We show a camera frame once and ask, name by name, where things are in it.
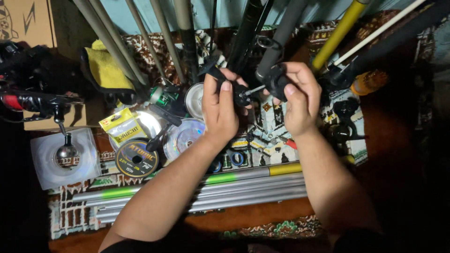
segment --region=cardboard box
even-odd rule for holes
[[[46,45],[79,61],[97,35],[70,0],[0,0],[0,39]]]
[[[31,117],[33,114],[23,111],[23,117]],[[99,121],[108,116],[102,97],[92,99],[85,104],[72,106],[64,115],[64,126],[67,130],[82,127],[100,127]],[[59,131],[59,126],[53,121],[53,117],[46,120],[26,122],[23,128],[27,131]]]

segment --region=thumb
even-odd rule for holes
[[[219,118],[234,117],[233,86],[229,81],[222,83],[219,94]]]
[[[284,87],[284,94],[286,95],[288,101],[292,104],[292,108],[307,109],[306,95],[293,84],[289,83]]]

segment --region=wall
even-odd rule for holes
[[[300,23],[334,20],[340,18],[352,0],[307,0],[307,8],[300,17]],[[366,13],[381,9],[403,9],[414,0],[372,0]],[[111,19],[122,33],[140,34],[125,0],[101,0]],[[160,32],[149,0],[134,0],[149,32]],[[238,26],[242,19],[246,0],[218,0],[216,27]],[[276,0],[265,24],[278,24],[289,0]],[[160,0],[167,22],[172,31],[178,29],[172,0]],[[210,27],[213,0],[191,0],[195,29]]]

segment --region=forearm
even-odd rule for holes
[[[308,198],[324,227],[331,233],[354,227],[378,230],[368,195],[319,131],[314,129],[294,140]]]
[[[191,200],[223,146],[202,136],[159,172],[126,204],[112,227],[118,235],[142,241],[163,238]]]

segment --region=yellow cloth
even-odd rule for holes
[[[89,59],[90,72],[101,88],[135,90],[102,41],[96,40],[92,43],[92,48],[86,47],[85,49]]]

